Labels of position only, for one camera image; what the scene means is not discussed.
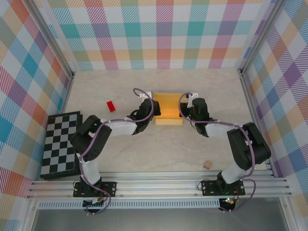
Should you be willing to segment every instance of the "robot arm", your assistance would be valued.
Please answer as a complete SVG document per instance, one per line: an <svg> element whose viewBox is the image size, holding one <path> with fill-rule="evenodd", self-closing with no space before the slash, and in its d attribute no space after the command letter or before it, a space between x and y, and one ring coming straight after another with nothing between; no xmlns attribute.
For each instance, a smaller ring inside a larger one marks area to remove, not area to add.
<svg viewBox="0 0 308 231"><path fill-rule="evenodd" d="M192 107L181 103L184 116L189 116L194 121L216 121L209 116L207 104L202 98L191 99ZM217 176L216 183L222 194L234 188L235 182L239 181L252 167L252 155L248 147L248 141L244 134L234 126L226 126L219 123L195 123L197 132L205 137L218 137L229 140L234 162ZM247 133L253 147L255 164L261 164L271 156L270 149L263 139L260 131L254 123L241 126Z"/></svg>
<svg viewBox="0 0 308 231"><path fill-rule="evenodd" d="M77 157L80 159L83 173L80 181L83 184L83 188L89 192L89 194L96 194L97 190L93 189L87 185L84 181L86 178L90 184L97 188L101 188L101 176L98 171L97 157L102 152L107 140L110 137L119 135L136 135L146 129L153 116L159 116L160 107L159 103L153 101L154 110L153 114L146 120L142 122L131 122L137 121L145 118L151 112L151 101L150 99L145 99L141 103L138 110L133 111L129 116L123 120L114 121L103 125L101 129L97 132L98 128L102 123L107 120L99 119L95 115L89 116L86 121L80 126L80 128L70 137L70 142L74 147ZM80 158L81 155L86 151L87 154Z"/></svg>

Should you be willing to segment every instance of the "white bracket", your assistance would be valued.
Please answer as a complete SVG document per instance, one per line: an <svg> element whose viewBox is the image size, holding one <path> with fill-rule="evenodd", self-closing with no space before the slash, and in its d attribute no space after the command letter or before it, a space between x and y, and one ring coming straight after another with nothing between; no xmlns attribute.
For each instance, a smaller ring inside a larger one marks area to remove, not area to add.
<svg viewBox="0 0 308 231"><path fill-rule="evenodd" d="M152 99L153 96L152 96L152 91L148 90L146 91L146 93L150 96L150 98ZM148 97L144 94L144 93L140 93L139 94L139 98L142 100L142 102L147 99Z"/></svg>
<svg viewBox="0 0 308 231"><path fill-rule="evenodd" d="M193 106L193 100L194 98L198 98L198 93L196 91L190 91L189 93L191 93L191 95L188 95L188 105L187 108L190 108Z"/></svg>

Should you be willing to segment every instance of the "plaid wallpaper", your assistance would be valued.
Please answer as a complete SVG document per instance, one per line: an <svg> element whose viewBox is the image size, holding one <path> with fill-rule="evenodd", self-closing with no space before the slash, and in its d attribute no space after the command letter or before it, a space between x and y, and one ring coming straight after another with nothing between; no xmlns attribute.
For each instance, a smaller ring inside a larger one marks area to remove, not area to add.
<svg viewBox="0 0 308 231"><path fill-rule="evenodd" d="M0 0L0 231L21 224L47 118L61 110L68 82L22 1Z"/></svg>
<svg viewBox="0 0 308 231"><path fill-rule="evenodd" d="M49 17L47 16L46 14L46 11L43 9L43 6L42 6L42 3L41 3L41 0L34 0L34 3L37 5L42 17L44 18L45 22L47 23L47 25L49 26L49 29L50 29L50 32L52 33L53 37L55 38L56 42L58 43L59 45L59 48L62 50L63 52L63 55L65 56L69 66L71 67L72 70L76 70L76 68L74 67L72 61L71 61L71 58L70 56L68 55L67 51L65 50L64 48L64 45L62 44L60 38L59 38L59 35L58 33L56 32L56 30L54 29L54 26L52 25Z"/></svg>
<svg viewBox="0 0 308 231"><path fill-rule="evenodd" d="M264 2L48 0L82 70L235 67Z"/></svg>
<svg viewBox="0 0 308 231"><path fill-rule="evenodd" d="M280 177L308 229L308 0L289 0L247 81Z"/></svg>
<svg viewBox="0 0 308 231"><path fill-rule="evenodd" d="M249 54L250 54L251 49L252 49L252 48L254 47L254 45L256 44L256 41L257 41L257 39L258 39L258 37L259 37L259 34L260 34L261 30L263 29L263 27L264 27L264 25L265 25L265 22L266 22L267 18L269 17L269 15L270 15L270 13L271 13L271 11L272 11L272 9L273 9L273 7L274 7L276 1L277 1L277 0L270 0L270 4L269 4L269 6L268 6L268 8L267 8L267 10L266 10L266 12L265 12L265 14L264 14L263 17L262 17L262 20L261 20L261 22L260 22L260 24L259 24L259 26L258 26L258 28L257 28L257 30L256 30L256 32L255 32L255 34L254 34L254 36L253 36L253 38L252 38L252 40L251 40L251 42L250 42L250 44L249 44L249 47L248 47L248 49L246 50L246 53L245 53L245 55L244 55L244 58L243 58L243 60L242 60L242 62L241 62L241 64L240 64L240 66L239 66L240 69L242 69L242 67L244 66L244 64L245 64L245 62L246 62L246 60L247 60L247 58L248 58L248 56L249 56Z"/></svg>

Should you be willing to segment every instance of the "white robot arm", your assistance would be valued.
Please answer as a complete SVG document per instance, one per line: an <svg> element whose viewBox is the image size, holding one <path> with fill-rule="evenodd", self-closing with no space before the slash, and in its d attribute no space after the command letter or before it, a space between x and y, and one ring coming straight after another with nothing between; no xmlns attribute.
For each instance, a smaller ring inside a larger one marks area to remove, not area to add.
<svg viewBox="0 0 308 231"><path fill-rule="evenodd" d="M248 147L248 140L242 133L244 131L249 138L249 142L254 152L255 164L261 164L270 158L271 153L268 145L263 139L260 131L254 123L247 123L240 126L241 130L234 125L227 126L226 123L219 123L209 116L207 104L203 98L192 100L192 106L186 103L180 104L184 117L189 117L193 122L197 132L205 137L218 137L228 140L232 150L234 162L217 175L216 184L221 192L225 194L232 190L235 183L251 171L252 155Z"/></svg>
<svg viewBox="0 0 308 231"><path fill-rule="evenodd" d="M139 95L139 97L142 98L139 109L134 110L124 119L107 121L91 115L70 137L81 165L81 186L79 189L75 188L75 192L82 191L80 195L83 197L96 197L101 195L97 189L104 190L96 158L102 152L109 137L138 134L145 130L153 116L161 115L158 102L145 99L147 96Z"/></svg>

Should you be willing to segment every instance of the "red block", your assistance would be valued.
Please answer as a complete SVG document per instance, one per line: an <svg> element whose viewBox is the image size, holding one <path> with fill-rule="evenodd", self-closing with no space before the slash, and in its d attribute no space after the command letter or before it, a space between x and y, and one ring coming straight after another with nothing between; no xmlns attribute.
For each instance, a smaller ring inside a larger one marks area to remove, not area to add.
<svg viewBox="0 0 308 231"><path fill-rule="evenodd" d="M114 112L116 110L112 101L107 102L107 106L108 106L110 112Z"/></svg>

